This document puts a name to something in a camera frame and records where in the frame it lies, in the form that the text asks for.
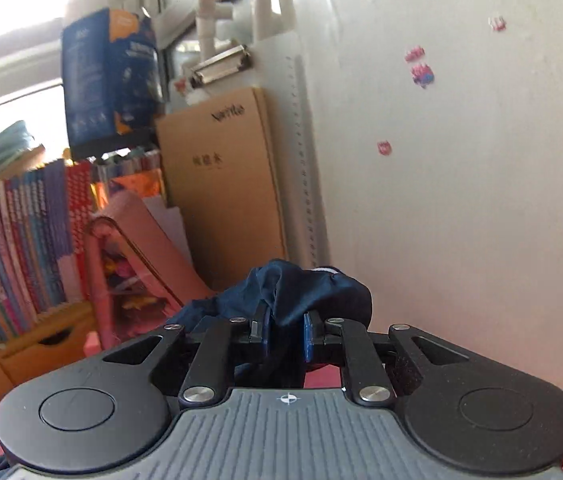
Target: wooden shelf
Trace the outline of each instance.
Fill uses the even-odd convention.
[[[56,314],[51,314],[30,332],[8,341],[5,347],[0,349],[0,361],[61,332],[67,326],[93,316],[92,306],[87,301],[67,306]]]

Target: metal screw head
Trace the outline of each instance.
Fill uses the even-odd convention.
[[[366,402],[382,402],[390,398],[390,390],[384,386],[364,386],[359,396]]]
[[[215,392],[208,386],[191,386],[184,390],[183,397],[188,402],[208,402],[215,396]]]

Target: pink sticker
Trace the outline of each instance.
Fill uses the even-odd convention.
[[[490,23],[490,28],[495,32],[501,32],[503,30],[506,30],[506,20],[503,19],[501,16],[490,18],[488,20],[488,23]]]
[[[421,46],[416,46],[414,49],[409,50],[405,55],[405,60],[410,63],[412,61],[417,61],[421,56],[425,54],[425,50]]]
[[[410,70],[413,75],[413,81],[421,88],[426,88],[430,83],[435,81],[433,70],[428,65],[415,65]]]
[[[390,145],[388,140],[382,140],[382,142],[377,143],[377,148],[382,155],[388,156],[393,152],[393,147]]]

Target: drawer handle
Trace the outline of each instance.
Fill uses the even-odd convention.
[[[68,327],[65,328],[64,330],[60,330],[56,334],[50,335],[48,337],[45,337],[44,339],[39,340],[38,343],[44,346],[59,345],[60,343],[63,343],[66,339],[68,339],[68,336],[70,335],[71,332],[73,332],[73,327]]]

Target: brown cardboard panel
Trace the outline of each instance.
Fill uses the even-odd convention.
[[[213,290],[285,257],[263,112],[255,89],[243,88],[158,122],[169,199],[182,210],[195,267]]]

